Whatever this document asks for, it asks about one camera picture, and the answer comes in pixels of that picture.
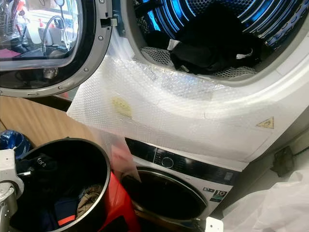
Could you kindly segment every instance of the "dial knob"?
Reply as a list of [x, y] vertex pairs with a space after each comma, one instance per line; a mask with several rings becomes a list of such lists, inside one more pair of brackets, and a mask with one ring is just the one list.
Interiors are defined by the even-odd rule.
[[174, 161], [169, 157], [164, 157], [162, 159], [162, 166], [165, 168], [171, 168], [174, 165]]

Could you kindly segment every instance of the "black laundry bin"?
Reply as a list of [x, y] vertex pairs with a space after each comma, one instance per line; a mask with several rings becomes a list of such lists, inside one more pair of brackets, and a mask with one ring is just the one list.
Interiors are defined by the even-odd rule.
[[79, 191], [80, 188], [100, 184], [103, 190], [92, 207], [80, 218], [54, 232], [97, 232], [104, 224], [107, 212], [103, 195], [108, 187], [111, 167], [107, 154], [97, 144], [79, 138], [65, 138], [46, 143], [30, 151], [26, 159], [34, 159], [46, 154], [57, 161], [59, 173], [51, 176], [59, 182], [51, 193], [37, 189], [25, 183], [25, 191], [17, 200], [18, 211], [11, 218], [11, 232], [36, 232], [38, 228], [38, 210], [63, 194], [63, 191]]

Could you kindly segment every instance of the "white appliance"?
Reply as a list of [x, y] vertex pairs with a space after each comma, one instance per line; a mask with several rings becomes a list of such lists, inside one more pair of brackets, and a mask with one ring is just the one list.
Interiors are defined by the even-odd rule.
[[[91, 91], [86, 89], [81, 95], [84, 95], [84, 101], [92, 101], [102, 97], [99, 93], [104, 88], [115, 89], [111, 88], [112, 91], [104, 95], [101, 103], [101, 99], [97, 98], [100, 106], [85, 102], [83, 110], [72, 108], [70, 116], [122, 136], [196, 154], [202, 160], [203, 156], [217, 157], [246, 166], [263, 154], [309, 105], [309, 18], [305, 19], [307, 0], [280, 1], [277, 5], [273, 1], [267, 6], [259, 2], [270, 1], [245, 2], [250, 4], [242, 9], [240, 18], [249, 14], [253, 6], [269, 10], [264, 11], [263, 16], [267, 19], [261, 18], [263, 22], [279, 20], [272, 12], [279, 8], [283, 10], [280, 19], [287, 27], [274, 31], [269, 43], [283, 34], [289, 36], [287, 46], [282, 45], [281, 51], [274, 52], [272, 58], [264, 60], [255, 71], [246, 70], [240, 75], [232, 72], [233, 75], [229, 75], [229, 70], [224, 74], [203, 76], [202, 79], [168, 71], [173, 73], [170, 77], [175, 85], [169, 87], [164, 81], [154, 82], [153, 88], [149, 82], [144, 85], [136, 81], [140, 76], [134, 79], [135, 70], [128, 70], [127, 76], [113, 78], [121, 67], [105, 67], [107, 64], [103, 63], [96, 72], [100, 78], [93, 79], [99, 82], [94, 83]], [[285, 10], [282, 4], [289, 4], [289, 7]], [[128, 39], [134, 58], [147, 65], [153, 63], [154, 57], [147, 52], [136, 22], [133, 1], [75, 0], [66, 1], [63, 8], [52, 7], [52, 10], [48, 7], [42, 9], [45, 15], [43, 24], [48, 25], [45, 32], [47, 34], [49, 24], [54, 24], [53, 27], [61, 30], [59, 35], [67, 46], [48, 46], [44, 40], [40, 46], [31, 47], [27, 45], [31, 44], [31, 36], [18, 35], [14, 26], [7, 25], [13, 32], [5, 35], [2, 32], [0, 37], [5, 54], [0, 58], [1, 95], [43, 97], [80, 85], [102, 62], [112, 29]], [[29, 10], [25, 17], [27, 15], [33, 16], [29, 17], [31, 25], [41, 23], [40, 12]], [[18, 22], [21, 29], [30, 26], [29, 18], [24, 19], [17, 14], [13, 22]], [[272, 25], [265, 30], [272, 30]], [[16, 45], [16, 38], [21, 44]], [[184, 86], [179, 77], [190, 81]], [[177, 95], [173, 87], [182, 95]], [[197, 91], [198, 95], [186, 95], [189, 89]], [[95, 121], [99, 116], [104, 117], [104, 123]]]
[[237, 162], [212, 157], [204, 162], [190, 158], [191, 154], [185, 152], [128, 138], [126, 143], [141, 179], [141, 182], [130, 176], [122, 179], [135, 207], [186, 227], [205, 221], [241, 172]]

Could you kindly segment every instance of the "white plastic bag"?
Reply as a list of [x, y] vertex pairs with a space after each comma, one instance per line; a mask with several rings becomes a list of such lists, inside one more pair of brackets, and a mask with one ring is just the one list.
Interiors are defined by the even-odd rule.
[[309, 231], [309, 170], [251, 193], [224, 210], [224, 232]]

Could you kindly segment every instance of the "bubble wrap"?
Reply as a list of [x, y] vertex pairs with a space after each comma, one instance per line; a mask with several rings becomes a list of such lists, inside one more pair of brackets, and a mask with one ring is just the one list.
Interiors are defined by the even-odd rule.
[[119, 136], [248, 162], [272, 133], [257, 123], [281, 108], [241, 88], [142, 64], [113, 30], [108, 54], [79, 87], [68, 115]]

